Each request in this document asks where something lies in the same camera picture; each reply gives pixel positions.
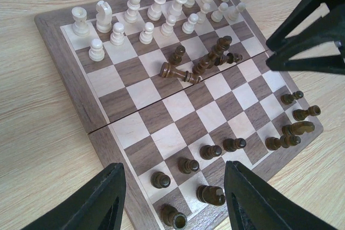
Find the dark brown bishop chess piece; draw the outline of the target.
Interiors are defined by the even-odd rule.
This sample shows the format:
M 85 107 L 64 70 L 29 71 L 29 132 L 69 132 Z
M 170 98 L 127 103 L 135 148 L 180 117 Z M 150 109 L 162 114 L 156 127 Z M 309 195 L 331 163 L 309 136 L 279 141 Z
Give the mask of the dark brown bishop chess piece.
M 293 111 L 293 118 L 296 121 L 303 121 L 304 119 L 306 119 L 308 116 L 318 116 L 321 114 L 321 109 L 319 106 L 314 105 L 314 106 L 310 106 L 308 109 L 306 110 L 302 110 L 302 109 L 297 109 Z

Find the dark brown knight chess piece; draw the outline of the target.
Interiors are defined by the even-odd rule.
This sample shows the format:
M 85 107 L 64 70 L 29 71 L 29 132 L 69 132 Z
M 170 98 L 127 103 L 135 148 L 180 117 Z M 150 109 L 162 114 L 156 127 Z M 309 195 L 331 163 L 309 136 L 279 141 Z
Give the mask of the dark brown knight chess piece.
M 302 121 L 293 124 L 288 124 L 282 127 L 282 133 L 284 135 L 295 135 L 299 136 L 304 133 L 311 133 L 315 130 L 315 125 L 313 122 Z

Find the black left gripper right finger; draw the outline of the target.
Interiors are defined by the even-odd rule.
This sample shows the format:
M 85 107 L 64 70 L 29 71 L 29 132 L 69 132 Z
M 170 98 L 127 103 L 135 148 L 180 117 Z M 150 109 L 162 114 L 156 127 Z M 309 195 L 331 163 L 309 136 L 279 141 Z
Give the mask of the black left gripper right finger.
M 239 161 L 226 162 L 224 188 L 232 229 L 334 229 Z

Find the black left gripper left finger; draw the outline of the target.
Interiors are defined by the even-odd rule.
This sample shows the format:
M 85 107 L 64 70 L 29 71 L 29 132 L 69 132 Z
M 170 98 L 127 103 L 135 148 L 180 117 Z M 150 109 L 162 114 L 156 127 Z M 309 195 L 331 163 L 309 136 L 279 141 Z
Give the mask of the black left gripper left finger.
M 122 163 L 111 163 L 24 229 L 120 229 L 126 196 Z

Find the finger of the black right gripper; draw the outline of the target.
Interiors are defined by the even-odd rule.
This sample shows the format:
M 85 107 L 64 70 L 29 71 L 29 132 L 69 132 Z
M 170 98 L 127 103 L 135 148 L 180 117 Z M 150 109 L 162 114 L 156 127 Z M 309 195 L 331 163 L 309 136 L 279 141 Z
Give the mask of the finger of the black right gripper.
M 266 60 L 266 65 L 272 71 L 309 71 L 344 75 L 344 49 L 340 49 L 338 55 L 290 60 L 292 56 L 294 54 L 291 51 L 276 52 Z
M 320 4 L 325 3 L 332 11 L 344 0 L 301 0 L 293 12 L 278 27 L 278 29 L 267 39 L 266 45 L 271 51 L 276 51 L 288 42 L 285 37 L 305 20 Z

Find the dark brown pawn chess piece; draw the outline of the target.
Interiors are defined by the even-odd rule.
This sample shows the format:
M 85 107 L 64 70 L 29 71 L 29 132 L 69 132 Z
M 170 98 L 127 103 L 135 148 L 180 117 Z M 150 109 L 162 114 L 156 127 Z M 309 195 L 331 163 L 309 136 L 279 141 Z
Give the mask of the dark brown pawn chess piece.
M 295 100 L 303 98 L 304 94 L 302 91 L 296 91 L 292 94 L 284 94 L 281 96 L 281 101 L 285 105 L 293 103 Z

